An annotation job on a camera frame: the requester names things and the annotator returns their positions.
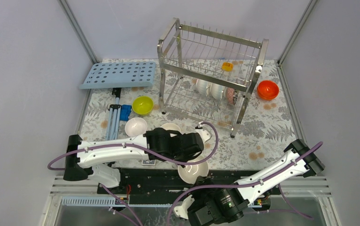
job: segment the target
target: orange bowl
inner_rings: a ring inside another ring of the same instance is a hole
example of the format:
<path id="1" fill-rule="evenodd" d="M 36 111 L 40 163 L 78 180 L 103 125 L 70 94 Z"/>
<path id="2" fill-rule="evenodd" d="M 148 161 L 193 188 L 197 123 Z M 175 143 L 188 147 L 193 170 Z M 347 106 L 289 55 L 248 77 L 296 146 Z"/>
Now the orange bowl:
<path id="1" fill-rule="evenodd" d="M 261 81 L 258 85 L 258 95 L 264 100 L 273 100 L 279 92 L 276 83 L 270 80 Z"/>

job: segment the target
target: blue perforated tray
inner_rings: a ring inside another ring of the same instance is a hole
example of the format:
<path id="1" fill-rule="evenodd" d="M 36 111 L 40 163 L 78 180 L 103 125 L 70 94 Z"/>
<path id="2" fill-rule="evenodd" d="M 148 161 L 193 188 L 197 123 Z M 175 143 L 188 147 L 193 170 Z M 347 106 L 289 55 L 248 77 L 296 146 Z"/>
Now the blue perforated tray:
<path id="1" fill-rule="evenodd" d="M 91 68 L 80 89 L 152 86 L 155 62 L 98 63 Z"/>

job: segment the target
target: green bowl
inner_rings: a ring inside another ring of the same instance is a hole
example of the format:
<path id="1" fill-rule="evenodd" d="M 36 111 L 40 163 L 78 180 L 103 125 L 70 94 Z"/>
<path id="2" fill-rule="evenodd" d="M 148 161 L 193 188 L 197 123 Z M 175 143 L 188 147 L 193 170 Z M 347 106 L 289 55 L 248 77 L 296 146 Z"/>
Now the green bowl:
<path id="1" fill-rule="evenodd" d="M 133 101 L 133 105 L 131 107 L 136 114 L 146 116 L 151 113 L 152 108 L 154 107 L 154 102 L 147 96 L 141 96 Z"/>

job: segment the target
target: white bowl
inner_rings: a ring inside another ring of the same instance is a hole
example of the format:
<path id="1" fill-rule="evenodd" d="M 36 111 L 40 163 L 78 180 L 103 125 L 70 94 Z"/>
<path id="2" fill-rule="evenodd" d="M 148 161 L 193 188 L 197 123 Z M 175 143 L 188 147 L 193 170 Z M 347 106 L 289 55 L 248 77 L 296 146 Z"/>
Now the white bowl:
<path id="1" fill-rule="evenodd" d="M 181 133 L 181 129 L 178 125 L 174 123 L 165 123 L 161 126 L 161 128 L 164 128 L 165 130 L 175 130 Z"/>
<path id="2" fill-rule="evenodd" d="M 193 160 L 188 162 L 196 162 L 204 159 L 202 156 L 198 156 Z M 197 165 L 188 165 L 184 168 L 181 166 L 177 166 L 177 171 L 179 173 L 180 178 L 188 183 L 188 184 L 195 184 L 197 177 L 202 176 L 206 177 L 209 173 L 208 163 L 205 161 L 203 163 Z"/>
<path id="3" fill-rule="evenodd" d="M 124 131 L 129 137 L 144 134 L 148 129 L 147 122 L 142 118 L 132 118 L 127 121 Z"/>
<path id="4" fill-rule="evenodd" d="M 221 98 L 224 95 L 225 89 L 226 89 L 225 86 L 212 84 L 210 88 L 212 97 L 215 98 L 216 100 L 221 100 Z"/>
<path id="5" fill-rule="evenodd" d="M 202 79 L 197 79 L 195 86 L 201 95 L 209 96 L 209 94 L 210 94 L 209 88 L 211 86 L 211 83 L 209 83 L 205 80 L 202 80 Z"/>

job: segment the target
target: dish rack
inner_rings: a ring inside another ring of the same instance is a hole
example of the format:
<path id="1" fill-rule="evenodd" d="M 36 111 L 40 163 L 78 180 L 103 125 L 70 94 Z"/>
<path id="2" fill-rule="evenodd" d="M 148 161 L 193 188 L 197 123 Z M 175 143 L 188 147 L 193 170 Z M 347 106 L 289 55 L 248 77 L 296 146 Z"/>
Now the dish rack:
<path id="1" fill-rule="evenodd" d="M 174 18 L 157 46 L 162 113 L 169 110 L 194 120 L 207 120 L 231 130 L 230 136 L 235 137 L 262 72 L 268 43 L 267 39 L 251 41 L 217 29 L 211 31 L 210 27 L 180 24 L 180 20 Z M 232 63 L 232 71 L 222 70 L 223 63 Z M 177 74 L 170 92 L 165 92 L 165 70 Z M 197 79 L 238 90 L 235 105 L 225 97 L 216 100 L 201 95 L 194 87 Z"/>

